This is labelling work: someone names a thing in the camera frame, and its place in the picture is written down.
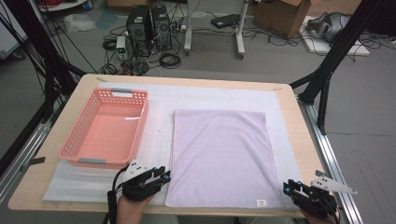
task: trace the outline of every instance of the purple towel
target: purple towel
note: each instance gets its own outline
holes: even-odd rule
[[[265,114],[177,110],[171,207],[283,207]]]

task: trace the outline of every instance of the white label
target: white label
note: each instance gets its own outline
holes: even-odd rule
[[[264,199],[256,200],[256,206],[257,207],[266,207],[267,206],[267,201],[265,201]]]

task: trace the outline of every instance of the desk leg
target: desk leg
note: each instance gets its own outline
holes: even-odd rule
[[[239,21],[239,26],[236,28],[235,36],[236,36],[236,44],[238,46],[238,54],[241,56],[241,59],[245,57],[245,47],[244,40],[242,38],[242,31],[244,29],[245,17],[248,11],[248,0],[244,0],[242,4],[241,11],[241,20]]]
[[[190,55],[191,50],[191,39],[192,39],[192,25],[191,25],[191,4],[187,1],[187,24],[186,24],[186,35],[184,38],[184,51],[187,56]]]

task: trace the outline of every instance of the brown box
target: brown box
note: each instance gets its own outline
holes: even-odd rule
[[[299,32],[311,5],[321,1],[275,0],[267,3],[261,1],[256,8],[254,24],[277,35],[291,38]]]
[[[115,11],[131,11],[133,5],[152,5],[152,0],[107,0],[109,8]]]

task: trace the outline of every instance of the human hand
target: human hand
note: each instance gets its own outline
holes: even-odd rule
[[[134,202],[122,195],[117,202],[117,224],[139,224],[143,210],[153,197],[154,195],[142,202]]]
[[[332,222],[327,218],[320,219],[305,212],[303,209],[300,209],[300,211],[301,213],[303,213],[304,217],[309,221],[309,224],[332,224]]]

